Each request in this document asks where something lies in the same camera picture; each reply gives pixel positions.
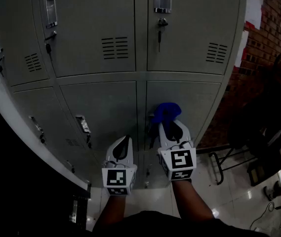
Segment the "small white wall paper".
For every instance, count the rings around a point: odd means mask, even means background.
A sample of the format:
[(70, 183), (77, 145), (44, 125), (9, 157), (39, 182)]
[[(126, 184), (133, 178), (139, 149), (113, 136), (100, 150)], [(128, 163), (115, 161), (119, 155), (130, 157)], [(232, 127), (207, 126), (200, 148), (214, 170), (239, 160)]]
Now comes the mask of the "small white wall paper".
[(237, 68), (239, 68), (241, 66), (241, 62), (242, 62), (242, 59), (245, 54), (245, 47), (247, 44), (248, 34), (249, 34), (248, 31), (243, 31), (242, 36), (241, 36), (241, 42), (240, 42), (238, 53), (237, 53), (236, 60), (235, 60), (235, 67), (237, 67)]

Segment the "black side cabinet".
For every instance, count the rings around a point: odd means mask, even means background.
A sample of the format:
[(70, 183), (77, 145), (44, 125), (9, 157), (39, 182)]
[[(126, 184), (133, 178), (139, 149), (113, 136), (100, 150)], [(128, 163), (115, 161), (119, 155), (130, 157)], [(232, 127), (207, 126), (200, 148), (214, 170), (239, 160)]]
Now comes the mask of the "black side cabinet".
[[(40, 159), (0, 114), (0, 237), (90, 237), (87, 196)], [(76, 224), (69, 220), (73, 200)]]

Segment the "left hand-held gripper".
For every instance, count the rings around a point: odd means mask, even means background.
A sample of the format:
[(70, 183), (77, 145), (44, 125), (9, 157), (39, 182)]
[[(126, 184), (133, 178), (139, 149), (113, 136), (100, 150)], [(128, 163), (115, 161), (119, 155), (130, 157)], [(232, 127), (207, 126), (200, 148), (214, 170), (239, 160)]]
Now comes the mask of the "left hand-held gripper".
[(133, 155), (132, 139), (129, 135), (116, 140), (107, 150), (103, 162), (103, 186), (110, 196), (130, 195), (136, 181), (137, 165), (127, 165), (114, 161), (131, 162)]

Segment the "person's left forearm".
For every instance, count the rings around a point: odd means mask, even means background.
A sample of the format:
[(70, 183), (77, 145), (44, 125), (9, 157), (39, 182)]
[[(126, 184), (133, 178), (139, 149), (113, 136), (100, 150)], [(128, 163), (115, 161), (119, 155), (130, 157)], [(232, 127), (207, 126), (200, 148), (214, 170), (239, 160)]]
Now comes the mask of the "person's left forearm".
[(98, 220), (93, 232), (100, 232), (123, 220), (126, 196), (110, 196)]

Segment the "person's right forearm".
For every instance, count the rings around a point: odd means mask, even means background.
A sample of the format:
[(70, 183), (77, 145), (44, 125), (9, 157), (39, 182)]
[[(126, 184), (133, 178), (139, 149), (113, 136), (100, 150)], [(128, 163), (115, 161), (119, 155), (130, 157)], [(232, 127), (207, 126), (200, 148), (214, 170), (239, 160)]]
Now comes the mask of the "person's right forearm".
[(212, 210), (188, 180), (172, 181), (173, 193), (181, 219), (202, 222), (214, 219)]

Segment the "black box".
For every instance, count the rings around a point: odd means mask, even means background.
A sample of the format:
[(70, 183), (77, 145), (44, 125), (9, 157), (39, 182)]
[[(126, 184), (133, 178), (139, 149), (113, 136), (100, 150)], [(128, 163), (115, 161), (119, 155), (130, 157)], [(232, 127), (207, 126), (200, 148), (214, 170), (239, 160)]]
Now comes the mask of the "black box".
[(250, 184), (252, 187), (257, 186), (266, 180), (265, 169), (257, 162), (251, 162), (249, 164), (247, 173), (249, 174)]

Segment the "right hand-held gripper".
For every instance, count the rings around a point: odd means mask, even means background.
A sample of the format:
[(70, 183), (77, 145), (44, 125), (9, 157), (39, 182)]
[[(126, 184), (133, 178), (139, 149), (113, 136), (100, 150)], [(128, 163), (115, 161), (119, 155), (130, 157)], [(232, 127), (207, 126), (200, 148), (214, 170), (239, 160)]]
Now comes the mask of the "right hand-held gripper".
[(167, 139), (162, 122), (159, 124), (160, 164), (168, 181), (191, 179), (196, 170), (196, 148), (193, 146), (189, 129), (179, 120), (174, 120), (173, 139), (179, 145), (173, 146), (173, 141)]

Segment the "grey metal locker door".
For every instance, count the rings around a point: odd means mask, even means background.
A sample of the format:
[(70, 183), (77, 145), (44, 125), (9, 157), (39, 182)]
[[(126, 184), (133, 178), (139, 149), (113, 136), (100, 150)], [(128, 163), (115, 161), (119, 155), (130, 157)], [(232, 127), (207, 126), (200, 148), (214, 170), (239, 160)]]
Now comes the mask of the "grey metal locker door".
[(201, 140), (206, 120), (213, 107), (220, 84), (214, 82), (148, 80), (136, 83), (138, 150), (148, 151), (147, 134), (154, 111), (162, 103), (176, 103), (181, 114), (177, 116), (189, 129), (195, 145)]

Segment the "large white wall paper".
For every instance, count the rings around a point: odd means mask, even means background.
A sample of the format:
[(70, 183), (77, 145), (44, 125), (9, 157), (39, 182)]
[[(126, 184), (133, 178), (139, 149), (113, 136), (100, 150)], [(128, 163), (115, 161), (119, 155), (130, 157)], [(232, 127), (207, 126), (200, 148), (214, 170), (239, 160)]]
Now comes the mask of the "large white wall paper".
[(246, 0), (245, 23), (255, 29), (260, 29), (262, 5), (264, 0)]

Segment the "person's black shirt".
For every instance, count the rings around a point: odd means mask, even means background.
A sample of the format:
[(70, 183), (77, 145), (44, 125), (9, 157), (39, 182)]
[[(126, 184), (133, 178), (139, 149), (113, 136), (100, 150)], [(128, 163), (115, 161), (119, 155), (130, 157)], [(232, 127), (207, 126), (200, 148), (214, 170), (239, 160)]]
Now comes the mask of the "person's black shirt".
[(157, 211), (142, 211), (107, 226), (94, 226), (100, 237), (270, 237), (265, 233), (236, 228), (219, 219), (186, 221)]

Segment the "black metal rack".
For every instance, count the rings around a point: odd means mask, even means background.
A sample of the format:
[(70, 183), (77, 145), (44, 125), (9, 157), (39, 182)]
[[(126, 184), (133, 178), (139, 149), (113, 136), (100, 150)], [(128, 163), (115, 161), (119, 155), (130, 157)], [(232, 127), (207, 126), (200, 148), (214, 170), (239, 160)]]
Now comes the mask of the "black metal rack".
[[(279, 86), (281, 87), (281, 84), (279, 82), (279, 72), (278, 72), (278, 64), (281, 62), (281, 54), (277, 56), (275, 59), (275, 62), (273, 64), (273, 67), (271, 69), (271, 73), (268, 79), (267, 84), (265, 85), (265, 88), (269, 88), (272, 86)], [(227, 154), (224, 157), (219, 157), (216, 152), (211, 152), (209, 154), (210, 158), (215, 159), (216, 167), (218, 168), (218, 172), (220, 175), (220, 179), (217, 181), (218, 185), (221, 185), (224, 180), (224, 171), (230, 170), (230, 167), (222, 168), (222, 164), (225, 160), (227, 160), (229, 157), (233, 157), (236, 155), (239, 155), (241, 153), (250, 153), (249, 148), (244, 146), (240, 149), (234, 149), (230, 144), (226, 146), (226, 149), (228, 149)], [(272, 177), (276, 172), (278, 172), (281, 169), (281, 153), (280, 149), (273, 153), (271, 156), (267, 158), (257, 158), (254, 155), (246, 161), (246, 163), (250, 164), (251, 162), (257, 162), (258, 164), (262, 165), (265, 169), (266, 173), (266, 180), (270, 177)]]

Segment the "blue cloth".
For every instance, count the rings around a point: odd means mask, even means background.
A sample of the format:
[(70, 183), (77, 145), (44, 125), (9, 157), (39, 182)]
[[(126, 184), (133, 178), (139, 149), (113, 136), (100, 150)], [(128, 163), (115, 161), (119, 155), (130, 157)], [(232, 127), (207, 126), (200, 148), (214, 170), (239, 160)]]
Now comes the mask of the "blue cloth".
[(159, 136), (159, 124), (161, 123), (169, 141), (180, 142), (183, 136), (182, 129), (175, 123), (175, 118), (181, 114), (181, 109), (176, 103), (161, 103), (154, 111), (151, 118), (151, 126), (148, 132), (151, 138), (149, 148), (153, 148), (155, 139)]

